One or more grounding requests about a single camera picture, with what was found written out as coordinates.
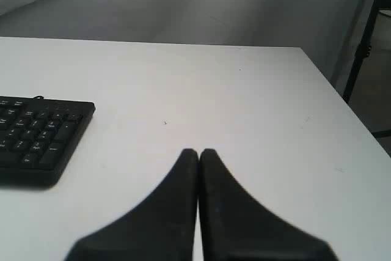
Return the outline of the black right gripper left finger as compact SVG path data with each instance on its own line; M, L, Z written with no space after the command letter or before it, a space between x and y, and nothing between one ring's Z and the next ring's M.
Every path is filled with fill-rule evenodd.
M67 260L192 260L199 159L184 149L162 182L135 208L79 239Z

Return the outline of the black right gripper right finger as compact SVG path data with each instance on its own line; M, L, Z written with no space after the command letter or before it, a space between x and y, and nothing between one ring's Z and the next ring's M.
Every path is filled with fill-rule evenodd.
M255 200L213 149L200 156L199 215L205 260L337 259L325 241Z

